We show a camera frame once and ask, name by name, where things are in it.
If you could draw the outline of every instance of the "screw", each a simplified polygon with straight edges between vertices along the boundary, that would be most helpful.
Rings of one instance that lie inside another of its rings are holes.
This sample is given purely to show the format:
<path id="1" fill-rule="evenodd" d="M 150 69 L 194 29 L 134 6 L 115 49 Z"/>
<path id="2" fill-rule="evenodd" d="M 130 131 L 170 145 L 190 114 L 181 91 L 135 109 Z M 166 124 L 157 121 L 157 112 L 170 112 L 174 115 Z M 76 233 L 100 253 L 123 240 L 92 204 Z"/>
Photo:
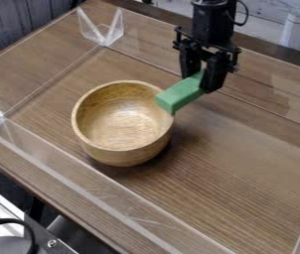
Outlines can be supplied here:
<path id="1" fill-rule="evenodd" d="M 57 245 L 57 240 L 49 240 L 49 241 L 48 241 L 48 247 L 49 247 L 49 248 L 55 248 L 56 245 Z"/>

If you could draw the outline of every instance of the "wooden table surface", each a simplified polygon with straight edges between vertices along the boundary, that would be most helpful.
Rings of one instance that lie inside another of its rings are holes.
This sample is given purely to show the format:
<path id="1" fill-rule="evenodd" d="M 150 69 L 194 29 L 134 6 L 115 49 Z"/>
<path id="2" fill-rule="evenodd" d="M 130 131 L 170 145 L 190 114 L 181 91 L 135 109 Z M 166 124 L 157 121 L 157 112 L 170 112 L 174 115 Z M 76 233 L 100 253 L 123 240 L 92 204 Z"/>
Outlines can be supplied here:
<path id="1" fill-rule="evenodd" d="M 88 1 L 83 8 L 87 13 L 98 10 L 100 19 L 108 19 L 114 11 L 99 1 Z M 165 88 L 179 77 L 100 48 L 12 110 L 33 85 L 44 83 L 45 76 L 55 75 L 82 49 L 91 47 L 87 41 L 74 47 L 78 28 L 72 20 L 71 16 L 60 20 L 0 61 L 0 106 L 9 119 L 236 253 L 290 253 L 300 234 L 300 67 L 244 51 L 241 72 L 228 77 L 222 91 L 203 96 L 177 114 L 171 144 L 163 153 L 139 167 L 115 169 L 90 160 L 79 147 L 71 127 L 75 102 L 96 85 L 118 79 L 139 79 Z M 142 26 L 140 17 L 132 22 Z M 151 58 L 151 48 L 171 41 L 171 33 L 158 27 L 140 28 L 139 38 L 155 37 L 153 44 L 139 46 Z M 43 51 L 33 48 L 40 42 Z M 45 68 L 45 61 L 53 67 Z M 177 68 L 165 54 L 158 61 Z M 1 145 L 0 169 L 119 251 L 162 253 Z M 59 173 L 94 188 L 92 173 L 74 174 L 66 163 Z"/>

